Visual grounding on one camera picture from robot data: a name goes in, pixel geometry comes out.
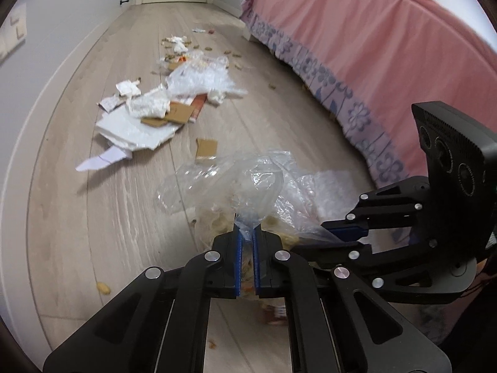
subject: bed sheet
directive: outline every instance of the bed sheet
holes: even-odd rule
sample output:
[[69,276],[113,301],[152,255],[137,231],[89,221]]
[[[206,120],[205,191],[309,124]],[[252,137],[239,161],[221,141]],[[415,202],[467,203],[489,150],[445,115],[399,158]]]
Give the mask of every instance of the bed sheet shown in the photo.
[[497,54],[433,0],[243,0],[242,8],[250,32],[336,115],[379,187],[427,174],[415,102],[444,101],[497,130]]

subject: blue rubber strip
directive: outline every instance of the blue rubber strip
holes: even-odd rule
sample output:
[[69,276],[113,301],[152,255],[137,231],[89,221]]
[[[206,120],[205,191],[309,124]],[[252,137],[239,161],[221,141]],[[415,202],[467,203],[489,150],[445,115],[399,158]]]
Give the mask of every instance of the blue rubber strip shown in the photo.
[[240,231],[237,235],[237,256],[235,258],[235,295],[240,296],[242,288],[242,253],[243,253],[243,236]]
[[255,294],[259,294],[260,290],[260,270],[259,270],[259,250],[255,229],[252,233],[252,262],[253,262],[253,285]]

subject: silver screw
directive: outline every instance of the silver screw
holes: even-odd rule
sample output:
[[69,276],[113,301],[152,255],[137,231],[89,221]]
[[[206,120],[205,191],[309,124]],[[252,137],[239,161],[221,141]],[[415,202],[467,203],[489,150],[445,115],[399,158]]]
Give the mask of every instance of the silver screw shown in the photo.
[[383,286],[383,284],[385,283],[385,281],[381,278],[374,278],[373,281],[372,281],[372,285],[375,289],[379,289],[381,288],[381,286]]
[[347,279],[350,275],[350,272],[347,268],[344,268],[343,266],[339,266],[338,268],[335,268],[334,272],[335,276],[340,279]]
[[215,260],[219,260],[221,257],[221,254],[218,253],[217,251],[209,251],[208,253],[205,253],[204,258],[210,262],[214,262]]
[[145,271],[145,276],[148,279],[157,279],[159,276],[161,276],[161,270],[159,268],[148,268]]
[[351,260],[356,260],[357,258],[359,258],[359,251],[350,251],[349,258]]
[[276,251],[274,253],[274,258],[276,258],[277,260],[289,260],[290,253],[288,251],[284,251],[284,250]]

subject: camera lens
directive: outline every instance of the camera lens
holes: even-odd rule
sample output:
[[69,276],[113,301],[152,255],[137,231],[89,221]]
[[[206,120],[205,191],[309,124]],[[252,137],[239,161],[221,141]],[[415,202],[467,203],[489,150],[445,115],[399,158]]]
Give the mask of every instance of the camera lens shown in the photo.
[[466,164],[459,165],[459,184],[463,192],[471,196],[475,191],[475,179],[473,178],[473,173],[471,169]]
[[435,149],[438,162],[442,166],[442,169],[450,173],[452,171],[452,153],[450,152],[450,149],[439,137],[435,140]]
[[419,128],[419,135],[421,136],[421,141],[426,146],[427,149],[431,147],[430,135],[428,134],[428,130],[426,130],[423,126]]

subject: food debris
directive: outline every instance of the food debris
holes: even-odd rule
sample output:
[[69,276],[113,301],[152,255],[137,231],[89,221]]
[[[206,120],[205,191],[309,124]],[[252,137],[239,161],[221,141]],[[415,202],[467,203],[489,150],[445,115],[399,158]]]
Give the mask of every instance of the food debris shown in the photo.
[[107,286],[105,283],[103,282],[97,282],[96,283],[96,288],[98,289],[98,291],[101,293],[101,294],[105,294],[105,295],[108,295],[110,294],[110,287]]
[[217,345],[216,343],[214,342],[213,339],[208,339],[207,342],[209,343],[209,349],[216,349],[217,348]]

